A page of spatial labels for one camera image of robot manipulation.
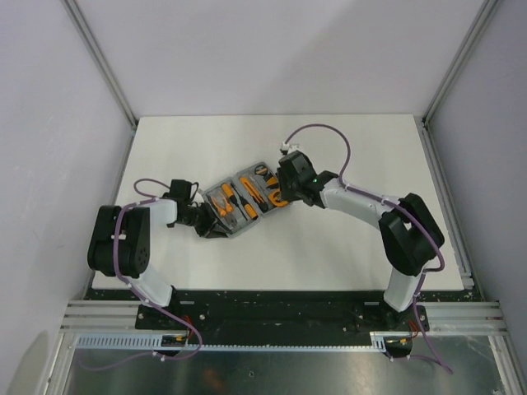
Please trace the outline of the orange handle pliers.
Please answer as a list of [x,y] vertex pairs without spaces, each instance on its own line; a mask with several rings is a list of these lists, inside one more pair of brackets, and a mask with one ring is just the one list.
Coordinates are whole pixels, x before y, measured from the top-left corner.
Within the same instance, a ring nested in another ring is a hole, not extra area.
[[216,197],[214,195],[209,195],[210,203],[215,208],[219,217],[224,220],[230,227],[234,228],[237,225],[237,221],[234,215],[234,209],[231,204],[226,200],[226,198],[221,195]]

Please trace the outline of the orange tape measure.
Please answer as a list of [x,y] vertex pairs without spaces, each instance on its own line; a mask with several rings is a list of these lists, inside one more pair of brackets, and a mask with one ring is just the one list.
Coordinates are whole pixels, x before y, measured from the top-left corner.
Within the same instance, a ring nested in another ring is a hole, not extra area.
[[268,195],[268,199],[275,207],[285,207],[289,204],[287,200],[282,198],[281,191],[279,189],[273,190]]

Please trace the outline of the grey plastic tool case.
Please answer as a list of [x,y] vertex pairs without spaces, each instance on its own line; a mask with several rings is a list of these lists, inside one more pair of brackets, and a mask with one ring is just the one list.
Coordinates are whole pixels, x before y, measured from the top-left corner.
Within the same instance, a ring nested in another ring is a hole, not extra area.
[[236,237],[289,205],[282,198],[277,174],[263,161],[213,185],[203,198],[212,209],[212,238]]

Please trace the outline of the orange handle thick screwdriver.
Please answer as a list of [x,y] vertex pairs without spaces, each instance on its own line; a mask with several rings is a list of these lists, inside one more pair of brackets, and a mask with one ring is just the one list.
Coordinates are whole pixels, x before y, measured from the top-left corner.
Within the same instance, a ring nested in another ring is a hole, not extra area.
[[246,217],[244,208],[235,193],[235,187],[232,184],[224,183],[222,184],[222,191],[227,196],[228,200],[239,209],[242,216]]

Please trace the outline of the orange black utility knife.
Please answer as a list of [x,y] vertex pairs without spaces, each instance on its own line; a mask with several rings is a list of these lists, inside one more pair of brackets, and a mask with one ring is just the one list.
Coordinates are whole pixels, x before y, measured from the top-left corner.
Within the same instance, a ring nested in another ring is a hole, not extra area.
[[249,193],[249,195],[253,198],[253,200],[258,205],[261,212],[267,212],[268,211],[268,204],[262,197],[262,195],[259,193],[259,190],[249,181],[246,177],[240,177],[240,182],[245,188],[245,190]]

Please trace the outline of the orange handle slim screwdriver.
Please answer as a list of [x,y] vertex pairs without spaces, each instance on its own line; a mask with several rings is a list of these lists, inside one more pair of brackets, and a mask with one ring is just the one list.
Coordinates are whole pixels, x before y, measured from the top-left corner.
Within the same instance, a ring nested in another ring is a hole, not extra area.
[[244,196],[238,191],[238,189],[236,188],[236,186],[234,184],[232,184],[234,187],[235,187],[235,193],[237,195],[237,197],[239,198],[243,208],[244,208],[244,211],[245,211],[245,214],[246,214],[246,217],[252,221],[255,221],[257,218],[258,218],[258,214],[256,213],[256,211],[252,208],[252,206],[249,204],[249,202],[244,198]]

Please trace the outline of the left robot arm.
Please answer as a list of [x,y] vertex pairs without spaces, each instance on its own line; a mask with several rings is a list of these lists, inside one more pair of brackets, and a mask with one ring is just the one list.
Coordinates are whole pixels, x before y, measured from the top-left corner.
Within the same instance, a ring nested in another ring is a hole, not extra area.
[[204,200],[196,202],[199,184],[173,179],[170,184],[152,179],[167,189],[160,197],[133,188],[145,197],[143,201],[123,207],[105,205],[99,208],[87,264],[94,272],[115,277],[130,289],[144,305],[156,306],[152,317],[163,328],[176,327],[182,319],[182,309],[175,304],[175,288],[159,275],[151,263],[152,238],[156,230],[186,225],[204,239],[225,238],[217,215]]

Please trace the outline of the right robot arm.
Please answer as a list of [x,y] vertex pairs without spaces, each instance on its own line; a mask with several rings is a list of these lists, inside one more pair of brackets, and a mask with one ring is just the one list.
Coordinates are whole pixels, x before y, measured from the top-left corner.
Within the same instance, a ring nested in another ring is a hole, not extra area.
[[380,232],[392,267],[380,321],[389,330],[399,330],[409,320],[408,307],[417,298],[425,275],[445,268],[440,251],[445,237],[422,198],[415,193],[402,198],[380,196],[345,184],[330,171],[318,174],[301,151],[279,160],[277,178],[286,201],[340,211]]

